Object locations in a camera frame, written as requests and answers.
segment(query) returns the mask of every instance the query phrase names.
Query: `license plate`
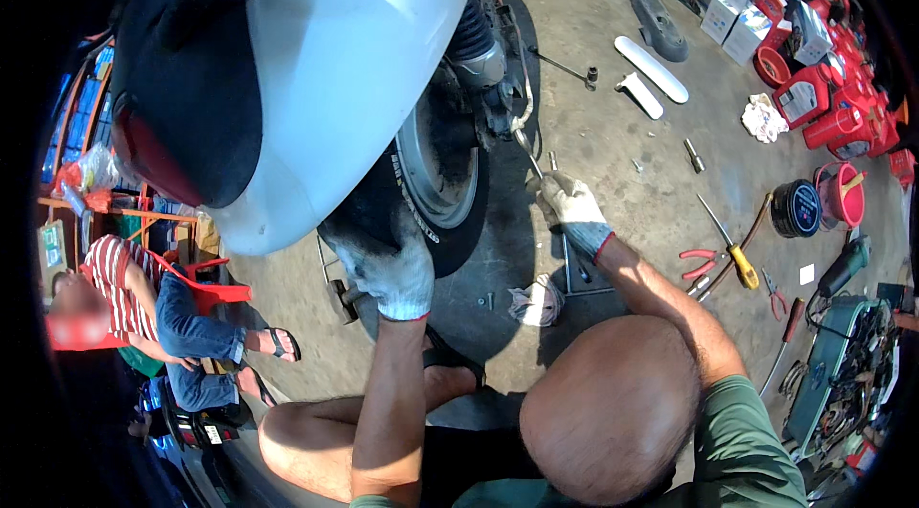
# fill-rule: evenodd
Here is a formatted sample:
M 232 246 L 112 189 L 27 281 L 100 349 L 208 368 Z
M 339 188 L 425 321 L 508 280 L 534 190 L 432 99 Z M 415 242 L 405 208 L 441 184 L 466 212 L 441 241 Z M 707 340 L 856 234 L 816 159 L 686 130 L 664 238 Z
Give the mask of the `license plate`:
M 219 445 L 224 442 L 223 440 L 221 440 L 221 433 L 217 430 L 216 426 L 211 426 L 211 425 L 205 426 L 204 432 L 208 433 L 208 438 L 211 439 L 211 444 Z

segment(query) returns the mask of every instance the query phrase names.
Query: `man in striped shirt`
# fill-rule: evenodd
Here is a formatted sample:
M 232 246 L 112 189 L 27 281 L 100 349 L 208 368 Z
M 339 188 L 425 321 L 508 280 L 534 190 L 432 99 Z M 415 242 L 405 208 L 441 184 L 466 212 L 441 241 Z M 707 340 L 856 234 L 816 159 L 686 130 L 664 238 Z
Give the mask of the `man in striped shirt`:
M 286 330 L 247 330 L 199 315 L 191 290 L 180 278 L 149 250 L 115 235 L 90 245 L 78 272 L 68 269 L 55 275 L 52 293 L 52 314 L 108 309 L 109 332 L 167 364 L 176 402 L 185 410 L 238 403 L 240 390 L 274 405 L 252 368 L 208 375 L 199 358 L 230 358 L 238 364 L 244 350 L 254 350 L 300 360 L 297 342 Z

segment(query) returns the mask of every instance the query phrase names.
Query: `yellow screwdriver handle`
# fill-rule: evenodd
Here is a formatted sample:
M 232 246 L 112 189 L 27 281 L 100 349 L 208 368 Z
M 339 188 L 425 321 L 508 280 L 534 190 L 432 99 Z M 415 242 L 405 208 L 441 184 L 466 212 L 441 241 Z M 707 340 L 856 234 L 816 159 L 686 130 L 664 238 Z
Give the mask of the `yellow screwdriver handle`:
M 756 269 L 752 268 L 750 261 L 746 260 L 741 246 L 734 243 L 728 248 L 728 252 L 737 263 L 737 276 L 740 277 L 741 284 L 751 290 L 759 288 L 759 275 L 756 274 Z

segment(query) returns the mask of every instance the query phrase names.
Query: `white plastic panel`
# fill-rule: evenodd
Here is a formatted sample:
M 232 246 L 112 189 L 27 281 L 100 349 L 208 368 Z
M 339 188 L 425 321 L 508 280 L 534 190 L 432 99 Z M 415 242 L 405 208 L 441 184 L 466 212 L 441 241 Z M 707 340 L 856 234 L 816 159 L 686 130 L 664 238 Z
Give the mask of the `white plastic panel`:
M 249 0 L 262 95 L 258 166 L 209 213 L 227 248 L 283 249 L 380 157 L 447 49 L 466 0 Z

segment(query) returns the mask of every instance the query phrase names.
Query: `work glove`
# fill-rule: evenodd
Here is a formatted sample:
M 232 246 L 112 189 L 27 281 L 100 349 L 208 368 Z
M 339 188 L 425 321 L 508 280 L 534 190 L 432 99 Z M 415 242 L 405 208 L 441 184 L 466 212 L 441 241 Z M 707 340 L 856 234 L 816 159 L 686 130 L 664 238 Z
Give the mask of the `work glove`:
M 380 314 L 390 320 L 415 320 L 431 310 L 434 262 L 412 212 L 400 203 L 391 219 L 399 249 L 370 237 L 333 213 L 319 235 L 341 259 L 348 277 L 377 299 Z
M 527 190 L 536 194 L 536 204 L 549 227 L 560 228 L 568 242 L 596 264 L 603 245 L 615 234 L 587 185 L 553 170 L 542 179 L 530 179 Z

